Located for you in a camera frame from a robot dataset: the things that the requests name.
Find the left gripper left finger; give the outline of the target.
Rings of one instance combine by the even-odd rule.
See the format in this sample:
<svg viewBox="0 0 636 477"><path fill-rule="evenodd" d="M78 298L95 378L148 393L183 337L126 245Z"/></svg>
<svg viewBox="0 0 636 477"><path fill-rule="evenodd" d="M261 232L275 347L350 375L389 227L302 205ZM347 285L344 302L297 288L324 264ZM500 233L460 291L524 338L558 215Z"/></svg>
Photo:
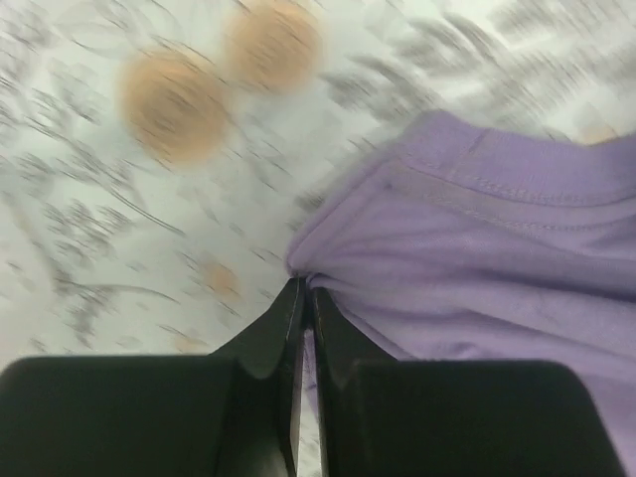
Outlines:
<svg viewBox="0 0 636 477"><path fill-rule="evenodd" d="M1 376L5 476L293 476L305 285L209 355L37 357Z"/></svg>

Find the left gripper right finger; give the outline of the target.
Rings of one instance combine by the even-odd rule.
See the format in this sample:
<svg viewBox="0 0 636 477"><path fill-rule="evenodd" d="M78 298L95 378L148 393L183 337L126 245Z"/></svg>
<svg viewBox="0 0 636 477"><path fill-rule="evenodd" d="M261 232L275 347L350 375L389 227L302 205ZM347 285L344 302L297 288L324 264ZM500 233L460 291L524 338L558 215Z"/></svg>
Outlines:
<svg viewBox="0 0 636 477"><path fill-rule="evenodd" d="M316 289L328 476L622 476L590 394L545 361L399 361Z"/></svg>

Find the purple t shirt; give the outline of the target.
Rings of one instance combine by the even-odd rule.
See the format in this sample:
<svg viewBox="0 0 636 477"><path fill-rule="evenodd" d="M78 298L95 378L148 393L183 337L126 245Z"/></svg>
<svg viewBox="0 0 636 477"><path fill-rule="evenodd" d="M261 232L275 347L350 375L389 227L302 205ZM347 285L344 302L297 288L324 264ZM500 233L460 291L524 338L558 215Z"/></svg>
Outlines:
<svg viewBox="0 0 636 477"><path fill-rule="evenodd" d="M568 366L634 472L633 135L578 145L429 114L327 197L285 261L396 357Z"/></svg>

